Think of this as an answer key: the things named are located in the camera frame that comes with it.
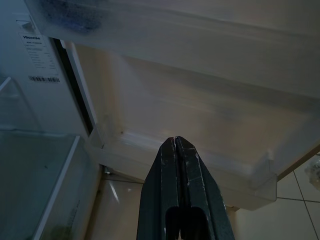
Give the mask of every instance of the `barcode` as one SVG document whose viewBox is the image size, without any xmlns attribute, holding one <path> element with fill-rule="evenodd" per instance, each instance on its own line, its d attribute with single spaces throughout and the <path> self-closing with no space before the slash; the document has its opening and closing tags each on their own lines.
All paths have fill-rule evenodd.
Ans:
<svg viewBox="0 0 320 240">
<path fill-rule="evenodd" d="M 57 77 L 29 76 L 29 79 L 34 82 L 60 83 L 60 79 Z"/>
</svg>

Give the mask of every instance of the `white tile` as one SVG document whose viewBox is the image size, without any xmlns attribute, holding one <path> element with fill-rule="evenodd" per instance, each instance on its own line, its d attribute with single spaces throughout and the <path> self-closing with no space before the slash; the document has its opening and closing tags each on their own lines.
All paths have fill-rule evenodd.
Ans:
<svg viewBox="0 0 320 240">
<path fill-rule="evenodd" d="M 320 237 L 320 202 L 306 201 L 305 204 L 306 204 L 306 207 L 308 208 L 315 231 L 318 237 Z"/>
<path fill-rule="evenodd" d="M 278 199 L 255 211 L 235 216 L 236 240 L 317 240 L 303 201 Z"/>
<path fill-rule="evenodd" d="M 315 158 L 320 158 L 320 157 L 319 156 L 312 157 L 307 162 L 305 162 L 300 167 L 298 167 L 296 170 L 294 170 L 294 172 L 295 172 L 296 179 L 299 183 L 304 200 L 320 202 L 320 191 L 317 190 L 309 182 L 309 177 L 305 173 L 305 169 L 307 165 L 309 164 L 310 161 L 312 161 Z"/>
<path fill-rule="evenodd" d="M 102 184 L 97 211 L 90 219 L 85 239 L 136 240 L 143 185 L 114 180 L 104 180 Z"/>
<path fill-rule="evenodd" d="M 303 199 L 293 172 L 278 182 L 276 195 L 278 198 Z"/>
</svg>

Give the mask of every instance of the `tile floor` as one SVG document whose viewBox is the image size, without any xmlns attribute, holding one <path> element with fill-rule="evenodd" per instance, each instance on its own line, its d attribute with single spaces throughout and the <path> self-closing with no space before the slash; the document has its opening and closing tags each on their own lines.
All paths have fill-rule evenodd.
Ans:
<svg viewBox="0 0 320 240">
<path fill-rule="evenodd" d="M 236 240 L 319 240 L 320 191 L 305 174 L 309 161 L 278 182 L 276 202 L 229 214 Z M 141 188 L 121 177 L 102 180 L 85 239 L 136 240 Z"/>
</svg>

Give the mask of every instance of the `plastic bag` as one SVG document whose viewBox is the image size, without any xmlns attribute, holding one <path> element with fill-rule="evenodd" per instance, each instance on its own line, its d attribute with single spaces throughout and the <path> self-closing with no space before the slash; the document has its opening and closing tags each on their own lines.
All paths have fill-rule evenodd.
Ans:
<svg viewBox="0 0 320 240">
<path fill-rule="evenodd" d="M 320 156 L 311 158 L 304 171 L 309 177 L 309 182 L 320 191 Z"/>
</svg>

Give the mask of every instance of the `hisense logo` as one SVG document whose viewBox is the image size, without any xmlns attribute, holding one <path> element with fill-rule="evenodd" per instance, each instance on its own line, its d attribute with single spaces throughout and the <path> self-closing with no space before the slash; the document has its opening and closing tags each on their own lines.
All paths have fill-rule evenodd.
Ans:
<svg viewBox="0 0 320 240">
<path fill-rule="evenodd" d="M 37 36 L 23 36 L 24 39 L 36 39 L 36 40 L 40 40 L 40 37 Z"/>
</svg>

